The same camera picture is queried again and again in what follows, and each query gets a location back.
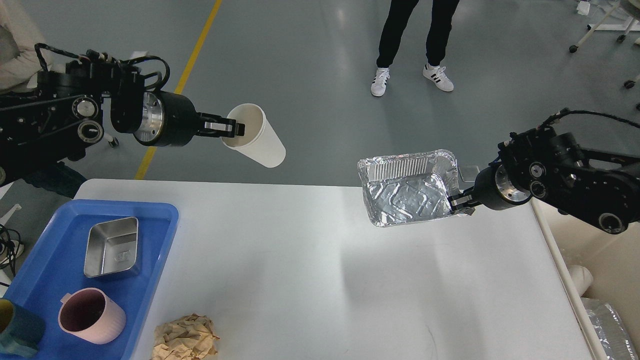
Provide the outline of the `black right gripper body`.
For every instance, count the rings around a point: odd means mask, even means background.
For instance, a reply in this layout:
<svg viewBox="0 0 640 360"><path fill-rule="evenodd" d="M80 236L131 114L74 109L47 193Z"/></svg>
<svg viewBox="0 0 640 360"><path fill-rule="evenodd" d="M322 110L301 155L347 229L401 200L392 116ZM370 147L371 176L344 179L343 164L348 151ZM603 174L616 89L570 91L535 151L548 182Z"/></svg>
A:
<svg viewBox="0 0 640 360"><path fill-rule="evenodd" d="M472 200L490 210L502 211L526 204L532 198L527 190L518 189L503 165L489 166L478 173Z"/></svg>

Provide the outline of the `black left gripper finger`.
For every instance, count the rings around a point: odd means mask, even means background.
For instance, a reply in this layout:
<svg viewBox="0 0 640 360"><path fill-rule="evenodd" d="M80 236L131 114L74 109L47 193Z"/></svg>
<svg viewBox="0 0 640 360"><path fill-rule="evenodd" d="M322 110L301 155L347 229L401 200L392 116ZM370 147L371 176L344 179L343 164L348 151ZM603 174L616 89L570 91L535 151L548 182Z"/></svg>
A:
<svg viewBox="0 0 640 360"><path fill-rule="evenodd" d="M246 125L244 123L216 123L205 122L199 130L199 136L212 138L237 138L245 136Z"/></svg>
<svg viewBox="0 0 640 360"><path fill-rule="evenodd" d="M234 126L237 123L234 119L226 118L217 114L209 114L208 112L200 112L199 118L206 124Z"/></svg>

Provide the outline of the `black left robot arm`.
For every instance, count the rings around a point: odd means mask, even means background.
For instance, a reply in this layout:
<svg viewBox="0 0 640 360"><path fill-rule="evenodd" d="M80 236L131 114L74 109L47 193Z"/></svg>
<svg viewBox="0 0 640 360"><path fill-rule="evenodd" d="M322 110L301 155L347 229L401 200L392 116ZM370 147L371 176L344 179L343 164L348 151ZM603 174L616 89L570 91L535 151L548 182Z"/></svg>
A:
<svg viewBox="0 0 640 360"><path fill-rule="evenodd" d="M139 64L157 55L116 59L105 52L74 54L45 43L35 52L41 66L34 95L3 95L0 112L0 179L13 183L62 161L78 161L105 136L102 105L110 99L115 131L147 147L182 147L194 136L241 138L246 125L198 112L186 96L167 92L170 67L142 74Z"/></svg>

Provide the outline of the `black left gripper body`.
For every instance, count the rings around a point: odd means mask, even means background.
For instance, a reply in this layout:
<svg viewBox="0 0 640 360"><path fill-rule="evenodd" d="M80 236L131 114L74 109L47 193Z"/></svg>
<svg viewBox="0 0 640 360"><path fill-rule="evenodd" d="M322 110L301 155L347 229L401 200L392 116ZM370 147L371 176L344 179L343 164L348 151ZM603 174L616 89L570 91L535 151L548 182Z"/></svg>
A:
<svg viewBox="0 0 640 360"><path fill-rule="evenodd" d="M187 96L146 91L142 98L141 124L134 137L148 147L182 147L202 129L202 125L201 116Z"/></svg>

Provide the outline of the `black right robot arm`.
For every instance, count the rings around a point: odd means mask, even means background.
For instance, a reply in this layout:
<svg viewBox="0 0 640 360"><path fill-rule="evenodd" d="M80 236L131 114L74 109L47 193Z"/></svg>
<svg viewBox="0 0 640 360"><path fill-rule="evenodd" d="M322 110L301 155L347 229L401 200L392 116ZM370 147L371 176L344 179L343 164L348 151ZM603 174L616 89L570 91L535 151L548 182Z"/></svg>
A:
<svg viewBox="0 0 640 360"><path fill-rule="evenodd" d="M483 205L501 211L531 199L611 235L640 219L639 158L580 146L553 124L578 110L562 109L526 132L510 133L498 155L469 187L448 197L453 213Z"/></svg>

